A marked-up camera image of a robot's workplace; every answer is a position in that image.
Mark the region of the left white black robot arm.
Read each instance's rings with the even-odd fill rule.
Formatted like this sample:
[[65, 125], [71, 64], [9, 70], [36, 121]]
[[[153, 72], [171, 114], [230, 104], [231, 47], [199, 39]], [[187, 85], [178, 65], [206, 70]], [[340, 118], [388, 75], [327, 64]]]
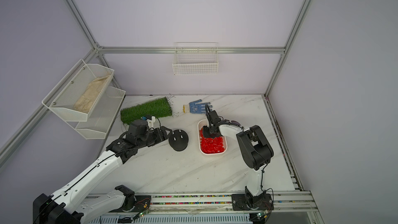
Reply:
[[125, 164], [138, 150], [159, 144], [172, 130], [152, 120], [135, 120], [129, 129], [106, 147], [106, 150], [82, 173], [51, 195], [41, 194], [33, 202], [35, 224], [86, 224], [115, 209], [130, 212], [139, 207], [135, 192], [119, 185], [110, 193], [87, 201], [87, 195], [114, 170]]

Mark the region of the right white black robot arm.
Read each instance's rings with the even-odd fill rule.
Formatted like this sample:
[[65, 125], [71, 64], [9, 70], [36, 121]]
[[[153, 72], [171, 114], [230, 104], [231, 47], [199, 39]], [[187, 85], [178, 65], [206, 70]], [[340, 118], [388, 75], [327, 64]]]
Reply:
[[205, 113], [208, 125], [203, 128], [204, 137], [237, 141], [243, 161], [253, 170], [252, 179], [245, 187], [244, 205], [249, 209], [259, 208], [267, 197], [263, 186], [265, 168], [274, 156], [268, 139], [258, 125], [245, 128], [236, 121], [223, 119], [209, 105], [205, 105]]

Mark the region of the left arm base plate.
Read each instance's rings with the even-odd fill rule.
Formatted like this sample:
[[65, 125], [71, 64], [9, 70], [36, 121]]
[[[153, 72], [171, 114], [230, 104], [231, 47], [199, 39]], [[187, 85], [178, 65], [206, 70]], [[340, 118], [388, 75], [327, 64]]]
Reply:
[[152, 197], [149, 195], [135, 195], [132, 200], [128, 200], [120, 208], [111, 210], [111, 213], [138, 213], [150, 208]]

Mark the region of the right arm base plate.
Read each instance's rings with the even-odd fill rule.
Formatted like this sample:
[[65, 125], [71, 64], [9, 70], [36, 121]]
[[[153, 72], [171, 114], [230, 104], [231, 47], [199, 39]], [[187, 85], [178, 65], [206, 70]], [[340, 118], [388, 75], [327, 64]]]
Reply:
[[231, 198], [234, 211], [274, 210], [272, 195], [264, 192], [254, 197], [249, 194], [233, 194]]

